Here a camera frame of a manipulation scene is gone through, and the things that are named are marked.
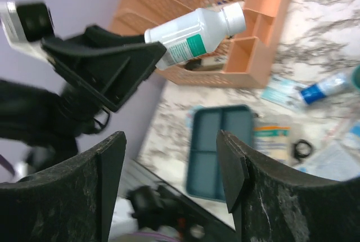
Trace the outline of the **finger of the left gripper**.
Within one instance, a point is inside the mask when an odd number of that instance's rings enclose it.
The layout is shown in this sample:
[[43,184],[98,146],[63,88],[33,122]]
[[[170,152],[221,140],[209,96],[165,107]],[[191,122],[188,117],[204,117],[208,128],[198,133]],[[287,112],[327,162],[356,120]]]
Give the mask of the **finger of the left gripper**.
[[58,75],[112,112],[152,74],[167,50],[160,42],[146,43],[143,35],[118,35],[97,25],[67,39],[43,38],[41,46]]

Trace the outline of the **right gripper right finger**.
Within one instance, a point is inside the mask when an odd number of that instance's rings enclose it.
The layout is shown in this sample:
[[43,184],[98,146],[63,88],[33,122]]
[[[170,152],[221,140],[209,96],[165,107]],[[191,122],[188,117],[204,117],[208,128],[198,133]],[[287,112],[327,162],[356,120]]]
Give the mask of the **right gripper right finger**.
[[359,178],[339,182],[298,171],[227,131],[216,144],[239,241],[359,240]]

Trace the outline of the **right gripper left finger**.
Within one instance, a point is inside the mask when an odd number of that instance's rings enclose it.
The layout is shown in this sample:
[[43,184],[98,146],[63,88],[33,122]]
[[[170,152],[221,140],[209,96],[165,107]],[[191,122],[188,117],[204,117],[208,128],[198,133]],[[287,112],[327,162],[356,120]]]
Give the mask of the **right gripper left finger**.
[[1,241],[108,241],[125,156],[117,131],[91,149],[1,184]]

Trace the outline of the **white bottle green label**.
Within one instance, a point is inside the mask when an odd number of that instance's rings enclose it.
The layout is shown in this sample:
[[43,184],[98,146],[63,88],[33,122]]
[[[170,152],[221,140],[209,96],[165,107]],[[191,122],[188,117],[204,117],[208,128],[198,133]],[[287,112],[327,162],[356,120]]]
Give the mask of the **white bottle green label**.
[[246,30],[245,16],[236,2],[219,11],[198,8],[157,27],[147,29],[145,42],[160,42],[165,55],[156,67],[165,70],[173,65],[212,53],[226,37]]

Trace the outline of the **small bottle blue cap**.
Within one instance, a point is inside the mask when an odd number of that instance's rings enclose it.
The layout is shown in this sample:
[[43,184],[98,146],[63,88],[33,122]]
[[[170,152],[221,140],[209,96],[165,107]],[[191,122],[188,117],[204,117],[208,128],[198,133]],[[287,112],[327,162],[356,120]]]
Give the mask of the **small bottle blue cap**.
[[299,96],[306,105],[311,105],[329,96],[342,93],[347,90],[349,86],[348,75],[345,72],[340,72],[301,90]]

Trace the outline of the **green medicine box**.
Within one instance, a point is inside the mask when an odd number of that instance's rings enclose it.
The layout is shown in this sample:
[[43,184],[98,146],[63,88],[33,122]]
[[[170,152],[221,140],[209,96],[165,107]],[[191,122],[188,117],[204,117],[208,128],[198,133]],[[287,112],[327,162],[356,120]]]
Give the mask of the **green medicine box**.
[[352,85],[356,90],[360,90],[360,65],[357,65],[351,74]]

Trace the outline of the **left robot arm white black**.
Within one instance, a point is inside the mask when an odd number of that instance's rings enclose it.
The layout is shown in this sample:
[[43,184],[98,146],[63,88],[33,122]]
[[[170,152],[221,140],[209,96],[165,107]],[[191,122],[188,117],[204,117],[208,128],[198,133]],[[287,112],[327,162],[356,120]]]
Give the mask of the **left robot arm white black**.
[[40,47],[65,80],[60,94],[1,80],[1,137],[30,147],[25,161],[32,173],[75,156],[77,137],[101,133],[107,123],[96,116],[116,113],[166,52],[143,35],[118,35],[97,25],[66,39],[45,37]]

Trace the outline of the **green orange bandage box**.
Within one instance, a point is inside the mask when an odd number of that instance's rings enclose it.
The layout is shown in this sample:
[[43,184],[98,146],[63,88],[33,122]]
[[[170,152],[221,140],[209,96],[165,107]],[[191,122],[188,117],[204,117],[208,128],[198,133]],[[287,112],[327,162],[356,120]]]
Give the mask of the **green orange bandage box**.
[[280,163],[290,163],[290,145],[290,127],[261,126],[254,129],[255,149]]

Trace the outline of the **white blue gauze pack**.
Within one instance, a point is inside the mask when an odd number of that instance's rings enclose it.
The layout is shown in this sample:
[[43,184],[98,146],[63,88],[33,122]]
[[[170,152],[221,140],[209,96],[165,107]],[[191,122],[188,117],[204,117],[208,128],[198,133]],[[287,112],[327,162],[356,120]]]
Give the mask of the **white blue gauze pack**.
[[359,177],[359,161],[337,141],[315,152],[304,163],[294,167],[298,171],[335,181]]

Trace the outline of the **orange plastic file organizer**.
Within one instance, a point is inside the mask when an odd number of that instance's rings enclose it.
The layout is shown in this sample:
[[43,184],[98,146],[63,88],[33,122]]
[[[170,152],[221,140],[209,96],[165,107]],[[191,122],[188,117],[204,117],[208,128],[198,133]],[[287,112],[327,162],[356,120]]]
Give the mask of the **orange plastic file organizer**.
[[263,88],[290,0],[120,0],[110,29],[159,41],[157,72],[178,85]]

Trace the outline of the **mask packet under tray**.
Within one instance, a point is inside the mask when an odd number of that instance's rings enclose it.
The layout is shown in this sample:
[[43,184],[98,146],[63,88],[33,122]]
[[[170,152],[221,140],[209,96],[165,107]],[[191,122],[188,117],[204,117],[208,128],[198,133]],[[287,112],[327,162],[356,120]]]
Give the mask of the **mask packet under tray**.
[[198,110],[200,110],[202,108],[203,108],[202,105],[196,105],[189,109],[189,111],[186,113],[186,117],[185,117],[185,125],[187,128],[192,129],[194,115]]

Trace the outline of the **blue white flat packet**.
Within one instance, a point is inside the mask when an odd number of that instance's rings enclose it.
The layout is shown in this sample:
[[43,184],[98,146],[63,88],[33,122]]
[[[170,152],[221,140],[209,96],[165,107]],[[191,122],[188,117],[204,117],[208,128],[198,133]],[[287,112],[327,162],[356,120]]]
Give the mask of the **blue white flat packet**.
[[279,75],[273,75],[264,89],[261,98],[289,110],[298,111],[302,108],[298,93],[306,87],[305,84]]

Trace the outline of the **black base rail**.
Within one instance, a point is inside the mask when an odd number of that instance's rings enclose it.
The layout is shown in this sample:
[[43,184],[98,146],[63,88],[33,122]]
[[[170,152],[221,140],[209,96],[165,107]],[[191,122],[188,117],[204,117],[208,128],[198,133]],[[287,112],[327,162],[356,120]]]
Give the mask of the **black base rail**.
[[128,163],[124,180],[140,228],[169,226],[180,241],[237,241],[235,230],[137,161]]

